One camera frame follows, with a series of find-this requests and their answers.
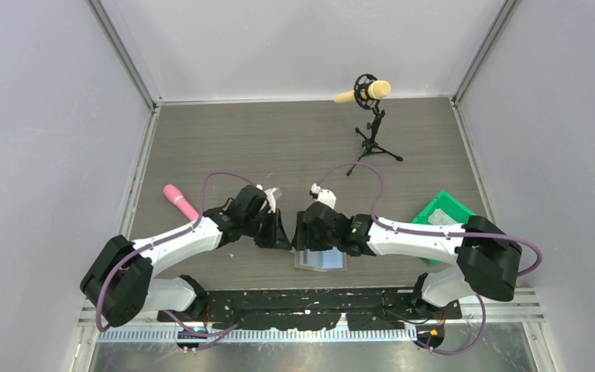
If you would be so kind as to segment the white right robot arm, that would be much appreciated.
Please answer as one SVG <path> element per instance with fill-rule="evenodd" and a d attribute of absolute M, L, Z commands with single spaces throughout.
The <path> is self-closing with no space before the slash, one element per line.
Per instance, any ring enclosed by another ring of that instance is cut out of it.
<path fill-rule="evenodd" d="M 447 226 L 395 222 L 367 214 L 347 217 L 317 201 L 297 214 L 296 250 L 331 250 L 352 257 L 403 255 L 434 259 L 448 268 L 419 276 L 414 313 L 431 318 L 448 303 L 480 295 L 514 298 L 522 248 L 483 216 Z"/>

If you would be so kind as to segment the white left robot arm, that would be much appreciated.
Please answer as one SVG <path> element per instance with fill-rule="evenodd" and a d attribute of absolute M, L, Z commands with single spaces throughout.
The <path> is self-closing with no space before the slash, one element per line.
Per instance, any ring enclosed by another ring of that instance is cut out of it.
<path fill-rule="evenodd" d="M 206 210 L 184 226 L 145 239 L 112 237 L 80 283 L 81 292 L 100 308 L 98 320 L 123 326 L 141 312 L 164 312 L 199 320 L 208 307 L 205 289 L 191 276 L 159 276 L 192 256 L 253 239 L 259 248 L 290 250 L 281 223 L 279 188 L 245 186 L 226 205 Z"/>

